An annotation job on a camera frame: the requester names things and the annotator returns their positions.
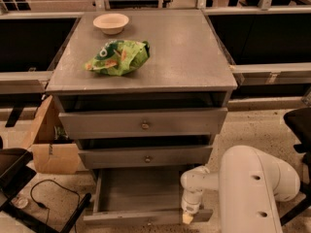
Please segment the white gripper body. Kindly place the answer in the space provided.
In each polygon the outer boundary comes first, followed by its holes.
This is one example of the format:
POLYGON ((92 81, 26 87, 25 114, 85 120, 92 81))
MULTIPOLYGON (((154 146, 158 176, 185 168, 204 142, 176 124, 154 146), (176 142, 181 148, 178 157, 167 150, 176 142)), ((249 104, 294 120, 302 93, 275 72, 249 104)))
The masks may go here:
POLYGON ((203 192, 205 190, 219 189, 219 175, 210 172, 206 166, 198 166, 186 171, 180 178, 184 189, 181 201, 183 212, 195 215, 199 211, 203 192))

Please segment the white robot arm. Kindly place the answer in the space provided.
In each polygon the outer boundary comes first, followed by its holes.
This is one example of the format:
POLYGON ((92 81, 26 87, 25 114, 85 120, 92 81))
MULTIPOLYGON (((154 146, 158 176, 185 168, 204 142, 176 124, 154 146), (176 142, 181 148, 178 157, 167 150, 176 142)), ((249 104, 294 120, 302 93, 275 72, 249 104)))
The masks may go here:
POLYGON ((249 146, 223 154, 212 173, 201 165, 181 177, 183 223, 198 214, 205 190, 219 192, 222 233, 283 233, 277 202, 294 199, 300 187, 296 170, 286 161, 249 146))

